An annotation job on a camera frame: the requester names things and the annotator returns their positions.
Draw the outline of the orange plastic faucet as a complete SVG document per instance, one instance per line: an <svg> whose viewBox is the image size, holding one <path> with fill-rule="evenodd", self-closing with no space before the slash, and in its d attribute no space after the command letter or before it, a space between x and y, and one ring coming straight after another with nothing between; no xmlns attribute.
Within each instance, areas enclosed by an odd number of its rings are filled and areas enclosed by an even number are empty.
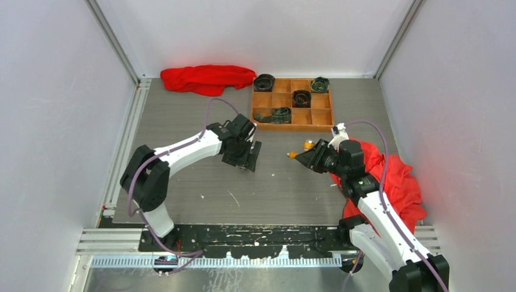
<svg viewBox="0 0 516 292"><path fill-rule="evenodd" d="M301 148L297 148L293 151L289 151L287 153L287 157L289 159L294 159L298 154L304 153L308 150L311 150L315 146L314 140L306 139L303 143Z"/></svg>

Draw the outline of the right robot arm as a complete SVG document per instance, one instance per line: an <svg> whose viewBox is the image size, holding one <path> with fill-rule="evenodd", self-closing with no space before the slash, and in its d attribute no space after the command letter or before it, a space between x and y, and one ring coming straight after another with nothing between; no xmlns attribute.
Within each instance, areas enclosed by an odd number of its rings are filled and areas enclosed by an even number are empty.
<svg viewBox="0 0 516 292"><path fill-rule="evenodd" d="M388 280L390 291L448 291L448 262L421 244L398 216L380 182L366 171L359 142L345 140L334 147L321 139L290 157L338 178L343 195L360 211L340 220L338 242L365 253Z"/></svg>

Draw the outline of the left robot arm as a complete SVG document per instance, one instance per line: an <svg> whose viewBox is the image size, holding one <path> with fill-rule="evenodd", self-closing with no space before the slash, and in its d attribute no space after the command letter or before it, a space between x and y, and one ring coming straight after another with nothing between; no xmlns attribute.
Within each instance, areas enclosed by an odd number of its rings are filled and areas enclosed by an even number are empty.
<svg viewBox="0 0 516 292"><path fill-rule="evenodd" d="M141 145L135 149L120 186L154 232L157 247L170 251L178 241L173 231L175 224L164 204L169 179L202 159L218 155L225 164L254 172L262 146L254 138L256 130L256 123L238 114L225 123L210 123L181 142L154 149Z"/></svg>

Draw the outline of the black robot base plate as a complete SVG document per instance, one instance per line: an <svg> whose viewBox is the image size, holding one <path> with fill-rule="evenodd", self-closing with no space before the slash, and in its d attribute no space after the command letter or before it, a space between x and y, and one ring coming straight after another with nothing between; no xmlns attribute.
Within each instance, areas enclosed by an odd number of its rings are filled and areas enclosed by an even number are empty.
<svg viewBox="0 0 516 292"><path fill-rule="evenodd" d="M171 233L156 241L150 231L141 232L140 252L201 251L205 258L276 258L286 249L289 259L322 259L334 254L364 256L344 240L336 226L178 224Z"/></svg>

